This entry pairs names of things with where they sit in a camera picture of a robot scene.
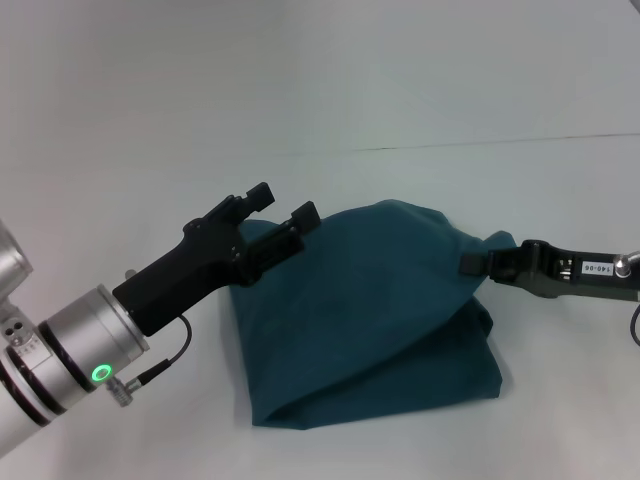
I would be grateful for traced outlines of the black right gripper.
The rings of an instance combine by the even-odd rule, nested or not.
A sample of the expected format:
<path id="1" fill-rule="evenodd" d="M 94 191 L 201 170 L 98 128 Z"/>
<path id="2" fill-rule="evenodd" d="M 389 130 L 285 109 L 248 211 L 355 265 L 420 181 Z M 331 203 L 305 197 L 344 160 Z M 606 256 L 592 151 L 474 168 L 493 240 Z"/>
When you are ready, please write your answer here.
<path id="1" fill-rule="evenodd" d="M 464 253 L 459 273 L 489 277 L 498 284 L 546 299 L 579 296 L 640 301 L 640 265 L 620 277 L 614 259 L 614 254 L 571 251 L 527 240 L 521 247 Z"/>

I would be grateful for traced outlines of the blue-green shirt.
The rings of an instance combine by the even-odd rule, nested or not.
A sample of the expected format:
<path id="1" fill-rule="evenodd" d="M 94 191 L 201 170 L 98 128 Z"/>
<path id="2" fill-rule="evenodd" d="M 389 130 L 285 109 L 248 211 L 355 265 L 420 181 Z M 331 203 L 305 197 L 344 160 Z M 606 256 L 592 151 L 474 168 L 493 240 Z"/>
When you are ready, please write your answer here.
<path id="1" fill-rule="evenodd" d="M 482 278 L 458 268 L 514 244 L 397 200 L 324 219 L 303 252 L 230 291 L 253 424 L 306 430 L 498 397 Z"/>

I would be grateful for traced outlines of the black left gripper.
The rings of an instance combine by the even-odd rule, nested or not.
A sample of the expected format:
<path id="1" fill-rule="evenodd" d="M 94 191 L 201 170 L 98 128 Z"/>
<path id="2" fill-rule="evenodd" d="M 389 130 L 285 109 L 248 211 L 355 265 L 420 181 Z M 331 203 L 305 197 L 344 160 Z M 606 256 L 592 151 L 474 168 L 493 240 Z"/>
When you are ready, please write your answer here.
<path id="1" fill-rule="evenodd" d="M 266 182 L 244 197 L 228 196 L 185 225 L 176 247 L 116 287 L 113 296 L 141 333 L 152 336 L 210 293 L 231 284 L 251 286 L 301 253 L 304 236 L 321 225 L 315 204 L 304 203 L 281 224 L 243 222 L 273 203 Z"/>

